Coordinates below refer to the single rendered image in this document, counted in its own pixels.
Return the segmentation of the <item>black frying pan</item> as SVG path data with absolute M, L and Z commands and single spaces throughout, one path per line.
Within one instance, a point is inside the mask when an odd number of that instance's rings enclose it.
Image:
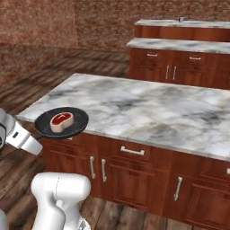
M 59 133 L 53 132 L 50 126 L 50 122 L 55 115 L 63 112 L 70 112 L 73 114 L 73 124 L 68 128 L 65 128 Z M 36 139 L 39 138 L 49 138 L 49 139 L 66 139 L 69 137 L 74 137 L 85 130 L 89 122 L 88 114 L 74 107 L 60 107 L 55 108 L 50 111 L 45 111 L 34 122 L 34 128 L 38 135 Z

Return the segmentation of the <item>wooden cupboard door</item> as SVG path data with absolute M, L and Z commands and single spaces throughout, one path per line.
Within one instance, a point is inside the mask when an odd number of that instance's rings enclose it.
M 174 201 L 178 176 L 183 181 Z M 169 179 L 164 215 L 207 230 L 230 230 L 230 186 L 175 173 Z
M 91 182 L 91 195 L 101 196 L 101 188 L 98 177 L 97 157 L 94 156 L 94 171 L 96 178 L 92 179 L 90 168 L 90 156 L 87 154 L 75 155 L 72 148 L 62 146 L 44 145 L 44 161 L 47 172 L 78 173 L 87 176 Z
M 164 208 L 167 173 L 146 164 L 107 159 L 107 181 L 101 180 L 102 197 L 132 208 L 161 215 Z

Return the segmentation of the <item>wooden cupboard run, marble top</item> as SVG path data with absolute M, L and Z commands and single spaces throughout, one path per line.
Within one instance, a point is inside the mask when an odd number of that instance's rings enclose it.
M 141 19 L 136 38 L 230 42 L 230 22 Z
M 230 42 L 134 38 L 129 77 L 230 90 Z

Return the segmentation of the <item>wooden drawer front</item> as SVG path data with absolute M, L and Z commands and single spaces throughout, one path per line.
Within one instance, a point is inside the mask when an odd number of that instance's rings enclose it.
M 174 173 L 230 186 L 230 175 L 226 173 L 227 168 L 230 168 L 228 161 L 185 153 L 175 153 L 172 160 Z
M 43 138 L 42 144 L 72 148 L 75 155 L 97 155 L 98 153 L 96 136 L 84 132 L 68 139 Z
M 100 156 L 120 159 L 121 161 L 130 160 L 132 162 L 151 164 L 155 169 L 163 171 L 167 171 L 172 162 L 173 152 L 170 150 L 108 137 L 99 137 L 97 142 Z M 121 152 L 121 146 L 136 151 L 145 150 L 145 155 L 133 155 Z

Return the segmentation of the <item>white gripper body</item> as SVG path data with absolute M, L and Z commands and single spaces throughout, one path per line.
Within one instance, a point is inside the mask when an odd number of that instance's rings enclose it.
M 22 150 L 33 155 L 38 155 L 41 152 L 42 148 L 42 144 L 33 136 L 29 136 L 21 146 Z

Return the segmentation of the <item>raw red steak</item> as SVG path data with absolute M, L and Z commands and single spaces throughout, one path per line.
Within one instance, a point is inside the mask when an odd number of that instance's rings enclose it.
M 64 129 L 69 128 L 74 124 L 74 115 L 71 112 L 60 112 L 55 115 L 49 125 L 54 133 L 60 133 Z

